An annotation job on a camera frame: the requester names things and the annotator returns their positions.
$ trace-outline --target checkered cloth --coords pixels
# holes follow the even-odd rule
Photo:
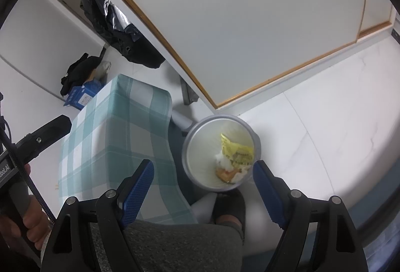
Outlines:
[[[118,75],[79,113],[63,139],[59,166],[61,205],[101,196],[131,176],[143,159],[155,167],[138,219],[163,224],[196,223],[177,185],[168,143],[171,96]]]

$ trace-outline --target silver screw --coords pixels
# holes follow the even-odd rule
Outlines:
[[[71,196],[71,197],[67,198],[67,204],[68,205],[74,204],[75,200],[76,200],[75,196]]]
[[[293,191],[291,191],[291,196],[293,197],[300,197],[301,196],[301,192],[294,189]]]
[[[338,196],[332,196],[332,202],[335,204],[341,204],[342,200]]]
[[[114,197],[115,195],[117,195],[117,192],[115,192],[113,189],[110,189],[106,192],[106,197],[108,197],[109,199],[111,199],[112,197]]]

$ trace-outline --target yellow wrapper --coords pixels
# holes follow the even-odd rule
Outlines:
[[[239,168],[242,165],[252,165],[254,160],[254,148],[231,142],[221,133],[223,155],[231,160],[232,166]]]

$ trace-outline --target blue box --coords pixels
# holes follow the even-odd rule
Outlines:
[[[85,82],[83,86],[75,86],[71,89],[64,106],[71,105],[82,110],[103,87],[104,84],[95,79]]]

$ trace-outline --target white cabinet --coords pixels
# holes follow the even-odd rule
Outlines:
[[[365,0],[365,13],[361,33],[383,23],[389,23],[391,2],[389,0]]]
[[[235,115],[359,51],[352,45],[365,6],[365,0],[112,1],[210,108]]]

